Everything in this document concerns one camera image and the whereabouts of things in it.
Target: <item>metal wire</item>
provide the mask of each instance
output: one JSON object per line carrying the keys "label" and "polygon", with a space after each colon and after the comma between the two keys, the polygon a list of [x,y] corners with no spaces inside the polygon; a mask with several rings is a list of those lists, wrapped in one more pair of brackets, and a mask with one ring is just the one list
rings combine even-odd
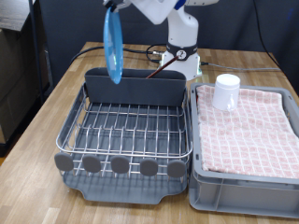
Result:
{"label": "metal wire", "polygon": [[[167,175],[167,164],[171,160],[189,161],[192,148],[186,125],[188,100],[184,99],[183,107],[173,107],[88,104],[86,97],[76,114],[72,132],[64,147],[60,147],[61,151],[73,155],[75,175],[84,172],[82,157],[87,154],[100,158],[103,164],[101,176],[112,172],[110,158],[116,155],[129,159],[128,177],[140,175],[139,166],[144,158],[158,162],[157,175]],[[84,118],[80,123],[78,118],[82,115]],[[74,139],[74,144],[70,144],[70,139]]]}

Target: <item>dish towel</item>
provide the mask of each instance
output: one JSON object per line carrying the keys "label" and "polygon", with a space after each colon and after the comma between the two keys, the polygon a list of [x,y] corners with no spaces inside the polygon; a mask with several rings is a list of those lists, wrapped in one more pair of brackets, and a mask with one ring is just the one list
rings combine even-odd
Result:
{"label": "dish towel", "polygon": [[241,89],[231,113],[212,106],[213,93],[197,88],[203,170],[299,178],[299,139],[279,93]]}

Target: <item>dish rack tray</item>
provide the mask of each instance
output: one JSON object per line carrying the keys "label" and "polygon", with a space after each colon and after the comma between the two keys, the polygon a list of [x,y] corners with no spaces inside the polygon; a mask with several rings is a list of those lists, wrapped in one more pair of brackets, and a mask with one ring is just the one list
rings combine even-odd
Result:
{"label": "dish rack tray", "polygon": [[91,103],[90,91],[82,85],[57,137],[65,184],[86,200],[115,203],[156,204],[185,190],[192,153],[187,92],[182,106],[165,106]]}

